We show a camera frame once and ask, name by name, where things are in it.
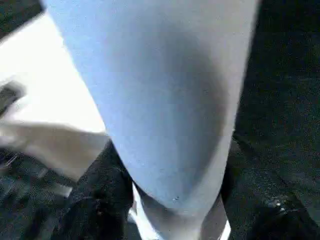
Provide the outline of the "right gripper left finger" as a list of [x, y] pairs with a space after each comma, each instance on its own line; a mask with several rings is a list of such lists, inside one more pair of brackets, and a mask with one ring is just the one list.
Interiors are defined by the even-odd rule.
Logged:
[[132, 179], [114, 144], [107, 142], [67, 199], [64, 238], [122, 240], [132, 205]]

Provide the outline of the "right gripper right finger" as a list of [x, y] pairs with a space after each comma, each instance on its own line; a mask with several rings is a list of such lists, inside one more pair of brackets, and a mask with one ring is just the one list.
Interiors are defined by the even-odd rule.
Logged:
[[318, 240], [320, 227], [288, 185], [232, 140], [221, 187], [232, 240]]

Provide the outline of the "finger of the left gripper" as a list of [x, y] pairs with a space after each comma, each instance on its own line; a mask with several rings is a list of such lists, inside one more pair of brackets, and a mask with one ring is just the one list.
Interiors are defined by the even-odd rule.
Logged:
[[0, 114], [17, 113], [22, 109], [21, 99], [26, 95], [25, 86], [7, 82], [0, 86]]

